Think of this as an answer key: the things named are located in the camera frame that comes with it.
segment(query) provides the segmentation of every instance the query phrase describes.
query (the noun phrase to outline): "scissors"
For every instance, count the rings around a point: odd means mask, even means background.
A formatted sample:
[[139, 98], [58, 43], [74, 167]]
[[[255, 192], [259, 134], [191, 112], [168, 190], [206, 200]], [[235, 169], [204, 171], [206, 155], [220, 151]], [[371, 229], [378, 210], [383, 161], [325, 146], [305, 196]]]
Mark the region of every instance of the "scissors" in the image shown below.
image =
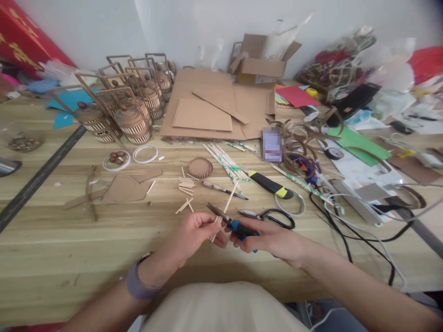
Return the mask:
[[[294, 229], [295, 228], [294, 219], [292, 219], [292, 217], [289, 214], [287, 214], [286, 212], [284, 212], [283, 210], [280, 210], [280, 209], [275, 209], [275, 208], [274, 209], [269, 209], [269, 210], [263, 211], [260, 214], [257, 214], [255, 212], [251, 212], [251, 211], [247, 211], [247, 210], [239, 210], [239, 212], [242, 215], [244, 215], [245, 217], [256, 219], [256, 220], [265, 220], [265, 218], [268, 218], [269, 220], [274, 221], [279, 226], [281, 226], [283, 228], [286, 228], [286, 229]], [[277, 218], [274, 218], [273, 216], [270, 216], [269, 214], [273, 213], [273, 212], [280, 213], [280, 214], [284, 215], [289, 220], [291, 225], [289, 226], [289, 225], [279, 221]]]
[[223, 221], [226, 223], [226, 226], [236, 235], [236, 237], [243, 242], [248, 236], [258, 236], [259, 234], [252, 229], [249, 229], [246, 226], [243, 226], [238, 220], [232, 220], [227, 214], [225, 214], [218, 207], [212, 205], [211, 203], [207, 203], [206, 206], [209, 210], [212, 211], [213, 214], [218, 215], [223, 218]]

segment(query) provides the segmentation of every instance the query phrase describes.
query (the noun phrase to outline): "purple wristband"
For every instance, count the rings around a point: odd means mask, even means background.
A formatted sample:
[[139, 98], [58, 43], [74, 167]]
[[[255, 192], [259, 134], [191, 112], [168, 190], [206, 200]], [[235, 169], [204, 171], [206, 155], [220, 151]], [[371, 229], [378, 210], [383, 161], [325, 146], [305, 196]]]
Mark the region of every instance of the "purple wristband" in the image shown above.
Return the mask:
[[162, 289], [160, 287], [146, 287], [138, 276], [138, 266], [142, 260], [135, 262], [128, 272], [126, 285], [129, 294], [137, 300], [150, 300], [157, 295]]

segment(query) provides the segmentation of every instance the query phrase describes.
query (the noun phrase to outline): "white wall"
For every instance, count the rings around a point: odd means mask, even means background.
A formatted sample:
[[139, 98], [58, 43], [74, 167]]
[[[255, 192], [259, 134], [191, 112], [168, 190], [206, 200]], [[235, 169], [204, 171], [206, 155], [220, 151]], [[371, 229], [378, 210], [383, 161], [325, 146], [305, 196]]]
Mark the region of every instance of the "white wall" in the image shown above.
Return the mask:
[[278, 18], [299, 22], [314, 10], [297, 41], [286, 77], [324, 46], [363, 24], [380, 41], [416, 37], [417, 47], [443, 44], [443, 11], [434, 0], [16, 0], [78, 66], [96, 69], [105, 56], [165, 52], [193, 65], [198, 45], [223, 40], [218, 67], [244, 33], [267, 34]]

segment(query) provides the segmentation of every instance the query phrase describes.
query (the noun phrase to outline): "left hand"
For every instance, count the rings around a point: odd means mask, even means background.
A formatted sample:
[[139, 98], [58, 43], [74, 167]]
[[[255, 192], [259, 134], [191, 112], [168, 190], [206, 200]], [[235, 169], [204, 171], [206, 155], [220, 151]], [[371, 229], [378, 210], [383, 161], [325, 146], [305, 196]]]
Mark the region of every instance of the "left hand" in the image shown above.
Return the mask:
[[155, 255], [179, 268], [184, 266], [187, 259], [212, 235], [216, 234], [214, 244], [220, 248], [226, 248], [228, 239], [221, 231], [225, 223], [215, 223], [215, 219], [216, 216], [206, 212], [188, 214], [168, 235]]

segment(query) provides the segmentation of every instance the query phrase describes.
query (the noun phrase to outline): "beige pants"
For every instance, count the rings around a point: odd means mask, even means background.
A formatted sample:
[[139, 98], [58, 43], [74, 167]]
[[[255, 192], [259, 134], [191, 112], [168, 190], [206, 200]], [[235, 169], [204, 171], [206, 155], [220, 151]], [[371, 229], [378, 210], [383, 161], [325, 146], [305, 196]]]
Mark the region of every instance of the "beige pants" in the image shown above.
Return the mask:
[[191, 284], [173, 290], [141, 332], [306, 332], [262, 287], [247, 282]]

